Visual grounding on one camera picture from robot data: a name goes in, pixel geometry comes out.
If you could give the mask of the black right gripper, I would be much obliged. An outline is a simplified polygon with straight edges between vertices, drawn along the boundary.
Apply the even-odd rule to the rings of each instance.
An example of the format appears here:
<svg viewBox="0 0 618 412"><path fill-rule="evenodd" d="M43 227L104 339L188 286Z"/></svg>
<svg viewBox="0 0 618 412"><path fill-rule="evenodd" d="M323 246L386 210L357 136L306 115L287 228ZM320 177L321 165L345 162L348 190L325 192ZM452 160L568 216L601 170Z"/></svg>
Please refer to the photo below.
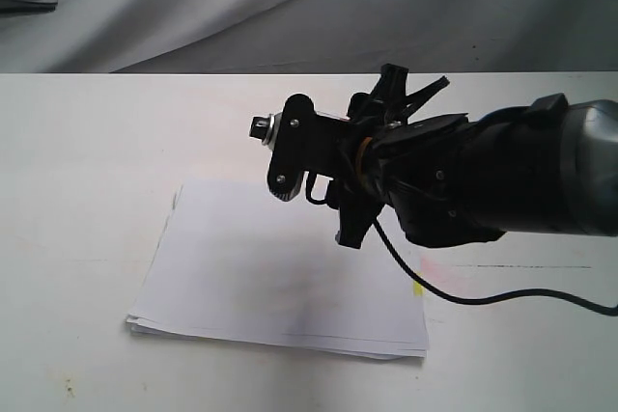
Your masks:
<svg viewBox="0 0 618 412"><path fill-rule="evenodd" d="M467 116L413 122L410 118L450 81L442 75L408 93L407 77L406 68L382 66L373 90L351 98L349 121L318 114L303 94L289 97L281 112L267 171L269 192L288 202L308 172L337 178L332 207L339 214L340 246L360 249L384 206L400 215L452 208L444 164Z"/></svg>

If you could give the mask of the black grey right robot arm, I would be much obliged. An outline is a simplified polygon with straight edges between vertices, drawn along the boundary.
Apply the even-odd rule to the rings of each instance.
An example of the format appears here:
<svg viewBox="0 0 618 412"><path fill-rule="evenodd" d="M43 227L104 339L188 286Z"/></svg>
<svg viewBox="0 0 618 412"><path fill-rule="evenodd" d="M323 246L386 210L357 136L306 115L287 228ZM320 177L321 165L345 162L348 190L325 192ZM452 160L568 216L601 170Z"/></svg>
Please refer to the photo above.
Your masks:
<svg viewBox="0 0 618 412"><path fill-rule="evenodd" d="M306 95L253 119L271 150L267 186L287 202L328 178L323 203L339 215L338 244L359 248L391 207L406 238L427 248L491 242L507 232L617 233L617 104L571 104L555 94L496 110L415 121L446 88L407 91L407 69L385 65L345 118L319 114Z"/></svg>

